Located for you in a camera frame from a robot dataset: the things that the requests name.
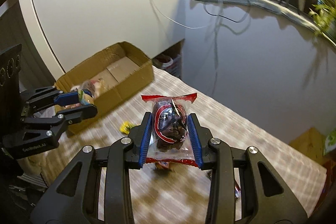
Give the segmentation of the green potted plant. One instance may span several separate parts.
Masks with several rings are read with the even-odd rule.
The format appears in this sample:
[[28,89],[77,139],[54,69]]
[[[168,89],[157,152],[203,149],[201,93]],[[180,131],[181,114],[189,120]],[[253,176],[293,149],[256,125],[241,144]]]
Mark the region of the green potted plant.
[[313,4],[314,9],[310,9],[309,16],[313,18],[317,29],[315,36],[327,35],[335,39],[335,2],[328,0],[317,0]]

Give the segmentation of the chocolate muffin clear wrapper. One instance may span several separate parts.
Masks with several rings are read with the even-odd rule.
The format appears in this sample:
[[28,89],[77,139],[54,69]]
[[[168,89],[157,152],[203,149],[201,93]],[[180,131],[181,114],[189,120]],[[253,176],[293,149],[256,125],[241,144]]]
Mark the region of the chocolate muffin clear wrapper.
[[187,128],[197,93],[182,96],[142,95],[151,105],[152,133],[146,163],[160,161],[197,166]]

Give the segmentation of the green yellow snack packet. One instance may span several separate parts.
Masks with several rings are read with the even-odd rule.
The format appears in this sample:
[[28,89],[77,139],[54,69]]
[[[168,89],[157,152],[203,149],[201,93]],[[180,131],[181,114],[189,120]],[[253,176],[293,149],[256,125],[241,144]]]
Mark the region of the green yellow snack packet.
[[93,104],[94,103],[94,98],[92,97],[92,94],[91,94],[91,92],[89,90],[78,89],[77,90],[77,94],[78,94],[79,104],[81,104],[81,105],[89,105],[89,104]]

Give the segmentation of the red snack wrapper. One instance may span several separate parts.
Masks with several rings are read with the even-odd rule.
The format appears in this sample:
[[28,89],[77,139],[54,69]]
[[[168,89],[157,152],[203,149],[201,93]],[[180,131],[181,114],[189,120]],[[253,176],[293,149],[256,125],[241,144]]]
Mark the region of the red snack wrapper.
[[238,200],[241,197],[241,189],[237,181],[235,181],[235,199]]

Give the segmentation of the pink white snack packet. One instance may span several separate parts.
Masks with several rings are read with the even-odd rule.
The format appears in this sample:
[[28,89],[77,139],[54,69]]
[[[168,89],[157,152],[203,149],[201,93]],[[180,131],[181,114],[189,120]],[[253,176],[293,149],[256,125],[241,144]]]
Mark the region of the pink white snack packet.
[[78,91],[79,89],[88,90],[91,94],[91,97],[97,98],[105,90],[104,81],[100,79],[85,80],[82,84],[73,86],[70,89],[70,91],[74,92],[74,91]]

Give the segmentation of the green snack bag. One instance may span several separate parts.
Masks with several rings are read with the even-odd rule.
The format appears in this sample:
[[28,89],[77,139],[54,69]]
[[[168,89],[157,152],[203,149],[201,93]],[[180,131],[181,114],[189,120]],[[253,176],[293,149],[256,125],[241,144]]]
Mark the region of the green snack bag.
[[334,128],[329,134],[326,136],[323,147],[323,155],[329,156],[335,153],[336,150],[336,128]]

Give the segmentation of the brown cardboard box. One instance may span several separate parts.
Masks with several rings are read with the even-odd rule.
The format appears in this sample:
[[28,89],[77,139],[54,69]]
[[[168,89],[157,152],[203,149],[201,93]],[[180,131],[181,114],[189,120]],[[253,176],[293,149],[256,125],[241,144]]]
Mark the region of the brown cardboard box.
[[98,114],[67,130],[74,136],[108,115],[116,107],[136,95],[154,80],[152,61],[142,50],[129,42],[120,42],[95,53],[76,65],[55,83],[56,87],[69,92],[85,80],[103,80],[105,90],[94,98]]

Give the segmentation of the Snickers bar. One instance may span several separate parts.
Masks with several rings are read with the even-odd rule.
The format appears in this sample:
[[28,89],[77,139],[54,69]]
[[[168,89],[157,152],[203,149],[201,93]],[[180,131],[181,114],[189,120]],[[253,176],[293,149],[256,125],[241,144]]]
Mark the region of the Snickers bar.
[[171,164],[165,161],[156,162],[155,169],[160,171],[171,171]]

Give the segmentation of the plaid table cloth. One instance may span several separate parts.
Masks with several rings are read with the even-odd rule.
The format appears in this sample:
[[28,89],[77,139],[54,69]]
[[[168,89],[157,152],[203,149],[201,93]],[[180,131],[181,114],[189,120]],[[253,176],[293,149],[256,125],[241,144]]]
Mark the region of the plaid table cloth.
[[326,170],[160,69],[60,138],[32,223],[308,223]]

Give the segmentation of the yellow candy packet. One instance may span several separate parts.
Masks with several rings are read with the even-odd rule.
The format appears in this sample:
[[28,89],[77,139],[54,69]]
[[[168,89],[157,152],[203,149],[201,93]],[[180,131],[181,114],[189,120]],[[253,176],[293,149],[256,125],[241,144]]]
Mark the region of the yellow candy packet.
[[125,134],[125,135],[129,135],[130,131],[132,128],[135,127],[135,124],[132,124],[131,122],[129,121],[124,121],[122,122],[122,124],[120,125],[120,132]]

